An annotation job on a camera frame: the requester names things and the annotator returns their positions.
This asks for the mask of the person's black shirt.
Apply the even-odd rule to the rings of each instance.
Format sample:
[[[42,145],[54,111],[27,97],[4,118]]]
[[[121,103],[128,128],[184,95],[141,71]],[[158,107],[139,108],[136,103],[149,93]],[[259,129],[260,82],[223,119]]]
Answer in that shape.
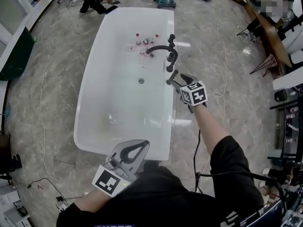
[[[249,164],[232,136],[211,155],[214,196],[188,191],[171,171],[157,167],[144,173],[96,213],[75,204],[59,214],[56,227],[220,227],[232,212],[251,215],[264,204]]]

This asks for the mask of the black curved faucet spout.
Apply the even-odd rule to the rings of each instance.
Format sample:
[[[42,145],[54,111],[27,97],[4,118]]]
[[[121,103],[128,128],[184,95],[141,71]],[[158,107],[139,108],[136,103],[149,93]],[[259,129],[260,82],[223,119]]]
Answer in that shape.
[[[174,65],[174,63],[176,62],[176,60],[178,58],[178,53],[174,48],[171,48],[171,47],[165,46],[165,45],[157,45],[157,46],[153,46],[153,47],[147,49],[146,54],[151,54],[151,52],[156,51],[156,50],[166,50],[166,51],[173,53],[173,58],[171,60],[171,67]]]

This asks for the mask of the long wooden table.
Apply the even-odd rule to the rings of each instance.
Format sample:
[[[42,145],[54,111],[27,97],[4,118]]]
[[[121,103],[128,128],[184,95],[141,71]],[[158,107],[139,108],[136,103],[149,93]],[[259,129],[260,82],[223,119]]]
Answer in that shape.
[[[263,32],[259,37],[266,52],[265,59],[263,59],[263,61],[250,74],[264,69],[265,72],[263,76],[266,76],[273,68],[274,71],[280,75],[283,66],[287,66],[291,69],[291,61],[288,57],[286,48],[284,47],[276,31],[276,28],[272,26],[265,17],[256,11],[251,2],[248,1],[244,8],[249,18],[251,20],[257,20],[259,27],[263,29]]]

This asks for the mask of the white bathtub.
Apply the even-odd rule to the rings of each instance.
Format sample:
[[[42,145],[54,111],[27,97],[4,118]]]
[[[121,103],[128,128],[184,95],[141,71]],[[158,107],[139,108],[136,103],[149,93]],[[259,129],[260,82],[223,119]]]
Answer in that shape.
[[[73,138],[79,149],[104,155],[121,142],[148,140],[145,158],[166,161],[174,94],[166,83],[169,52],[126,52],[136,33],[159,34],[156,45],[167,45],[174,33],[174,12],[127,7],[104,16],[83,74]]]

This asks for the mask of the person's right forearm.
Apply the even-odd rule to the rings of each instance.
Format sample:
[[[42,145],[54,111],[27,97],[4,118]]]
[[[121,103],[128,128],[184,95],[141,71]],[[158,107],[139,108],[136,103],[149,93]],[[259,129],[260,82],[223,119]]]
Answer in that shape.
[[[229,136],[229,133],[204,105],[195,106],[192,111],[201,131],[207,152],[211,156],[215,146],[223,138]]]

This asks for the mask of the person's left forearm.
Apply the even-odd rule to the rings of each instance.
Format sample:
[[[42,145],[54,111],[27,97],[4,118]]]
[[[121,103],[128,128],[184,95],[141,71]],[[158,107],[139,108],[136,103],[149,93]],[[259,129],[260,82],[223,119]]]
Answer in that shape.
[[[99,211],[110,199],[109,195],[99,189],[94,189],[85,196],[77,199],[75,205],[82,211],[96,213]]]

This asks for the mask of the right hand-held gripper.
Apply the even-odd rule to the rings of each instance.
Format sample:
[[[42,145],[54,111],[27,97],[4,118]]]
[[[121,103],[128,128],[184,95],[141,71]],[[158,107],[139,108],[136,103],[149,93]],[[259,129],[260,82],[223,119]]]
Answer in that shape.
[[[172,80],[170,83],[178,94],[181,94],[181,100],[187,104],[189,109],[198,105],[206,106],[208,101],[205,85],[197,77],[189,74],[180,74],[187,85],[183,86]]]

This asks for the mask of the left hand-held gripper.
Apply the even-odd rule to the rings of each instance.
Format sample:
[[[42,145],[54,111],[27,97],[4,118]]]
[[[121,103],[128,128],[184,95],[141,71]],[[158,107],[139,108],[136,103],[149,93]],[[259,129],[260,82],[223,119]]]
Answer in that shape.
[[[100,165],[92,185],[110,197],[115,197],[136,179],[135,173],[143,162],[150,142],[148,140],[129,140],[119,143]]]

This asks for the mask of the dark brown wooden cabinet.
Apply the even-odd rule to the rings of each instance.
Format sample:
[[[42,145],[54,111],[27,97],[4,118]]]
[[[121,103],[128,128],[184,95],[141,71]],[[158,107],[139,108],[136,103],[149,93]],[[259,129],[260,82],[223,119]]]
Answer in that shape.
[[[0,174],[9,172],[11,164],[10,136],[0,133]]]

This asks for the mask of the dark green cabinet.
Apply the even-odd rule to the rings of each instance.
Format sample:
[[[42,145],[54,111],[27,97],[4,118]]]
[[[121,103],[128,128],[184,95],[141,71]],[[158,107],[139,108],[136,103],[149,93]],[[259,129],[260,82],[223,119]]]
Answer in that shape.
[[[8,60],[0,71],[0,80],[9,81],[18,78],[24,72],[34,46],[34,39],[25,27],[12,49]]]

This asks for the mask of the black metal shelf rack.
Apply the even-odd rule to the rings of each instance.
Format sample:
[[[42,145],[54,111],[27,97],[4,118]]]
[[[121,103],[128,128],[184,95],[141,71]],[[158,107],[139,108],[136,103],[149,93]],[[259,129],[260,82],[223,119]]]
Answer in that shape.
[[[303,162],[303,86],[276,91],[276,145],[268,159],[276,165]]]

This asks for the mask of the cluster of small red-capped bottles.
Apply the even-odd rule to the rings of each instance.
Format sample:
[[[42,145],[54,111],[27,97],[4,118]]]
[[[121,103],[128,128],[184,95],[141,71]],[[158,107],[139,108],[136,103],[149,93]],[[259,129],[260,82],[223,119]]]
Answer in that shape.
[[[139,55],[145,56],[146,51],[156,45],[159,37],[159,34],[144,37],[140,33],[136,33],[134,42],[126,48],[126,52],[135,52],[139,53]]]

